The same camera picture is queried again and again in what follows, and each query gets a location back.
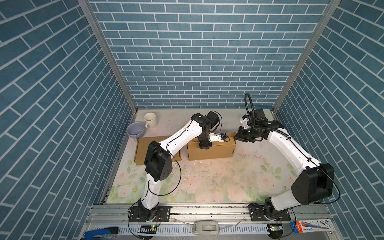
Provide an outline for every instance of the brick pattern wall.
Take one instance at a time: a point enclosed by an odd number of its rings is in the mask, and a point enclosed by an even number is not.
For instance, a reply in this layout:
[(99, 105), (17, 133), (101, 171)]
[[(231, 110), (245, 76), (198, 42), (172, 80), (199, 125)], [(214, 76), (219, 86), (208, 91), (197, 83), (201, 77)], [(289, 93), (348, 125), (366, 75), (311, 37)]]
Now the brick pattern wall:
[(270, 108), (328, 1), (91, 4), (139, 108)]
[(342, 197), (328, 207), (345, 239), (383, 239), (383, 12), (381, 0), (342, 0), (278, 110), (335, 168)]
[(76, 0), (0, 1), (0, 239), (77, 238), (130, 115)]

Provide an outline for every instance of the mug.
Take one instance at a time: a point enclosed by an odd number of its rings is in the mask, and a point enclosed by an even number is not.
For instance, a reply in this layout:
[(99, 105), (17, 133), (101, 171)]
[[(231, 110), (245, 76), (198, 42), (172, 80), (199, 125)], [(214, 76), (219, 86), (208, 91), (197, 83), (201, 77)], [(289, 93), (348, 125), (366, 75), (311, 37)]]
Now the mug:
[(157, 118), (156, 114), (154, 113), (147, 113), (144, 115), (144, 120), (145, 120), (145, 127), (146, 128), (154, 128), (157, 126)]
[(144, 124), (140, 122), (134, 122), (127, 127), (127, 134), (132, 137), (135, 142), (137, 142), (137, 139), (144, 135), (144, 130)]

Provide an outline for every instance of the packaging card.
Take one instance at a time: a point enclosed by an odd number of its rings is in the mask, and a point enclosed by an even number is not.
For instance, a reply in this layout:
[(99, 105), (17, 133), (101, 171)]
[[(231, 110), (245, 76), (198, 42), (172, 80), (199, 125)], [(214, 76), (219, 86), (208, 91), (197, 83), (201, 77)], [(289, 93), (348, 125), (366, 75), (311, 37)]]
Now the packaging card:
[(335, 228), (330, 219), (301, 220), (296, 221), (294, 233), (334, 231)]

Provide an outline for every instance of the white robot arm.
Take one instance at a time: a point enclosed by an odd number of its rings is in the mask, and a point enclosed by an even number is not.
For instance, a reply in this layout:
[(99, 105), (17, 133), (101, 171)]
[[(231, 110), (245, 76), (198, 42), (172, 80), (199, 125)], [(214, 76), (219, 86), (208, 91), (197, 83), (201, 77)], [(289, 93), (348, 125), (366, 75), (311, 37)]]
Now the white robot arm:
[(172, 172), (173, 156), (195, 137), (199, 138), (200, 148), (204, 149), (210, 148), (212, 142), (223, 142), (221, 134), (210, 132), (210, 129), (219, 124), (219, 117), (213, 111), (205, 116), (197, 113), (182, 129), (169, 138), (159, 143), (155, 141), (150, 143), (144, 161), (147, 184), (143, 197), (138, 200), (138, 207), (146, 220), (151, 220), (155, 216), (162, 182)]
[(247, 112), (240, 119), (235, 139), (242, 142), (268, 140), (288, 159), (298, 178), (292, 187), (265, 200), (265, 216), (274, 220), (291, 207), (306, 205), (332, 195), (334, 169), (306, 152), (280, 122), (268, 121), (262, 109)]

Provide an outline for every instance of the mounting plate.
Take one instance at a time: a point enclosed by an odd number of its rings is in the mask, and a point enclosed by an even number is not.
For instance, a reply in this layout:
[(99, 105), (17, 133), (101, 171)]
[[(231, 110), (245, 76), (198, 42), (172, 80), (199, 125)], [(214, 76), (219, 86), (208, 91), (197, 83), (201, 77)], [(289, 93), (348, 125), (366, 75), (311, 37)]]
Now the mounting plate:
[[(169, 222), (170, 206), (158, 206), (156, 212), (160, 213), (161, 222)], [(145, 222), (145, 218), (140, 216), (139, 207), (132, 207), (129, 222)]]
[[(248, 208), (249, 208), (249, 215), (251, 216), (251, 221), (253, 221), (253, 222), (271, 221), (271, 220), (273, 220), (273, 219), (268, 219), (264, 215), (264, 208), (263, 208), (262, 205), (259, 205), (259, 204), (249, 204)], [(289, 215), (289, 212), (288, 211), (286, 213), (282, 212), (280, 214), (280, 220), (281, 221), (290, 221), (291, 217)]]

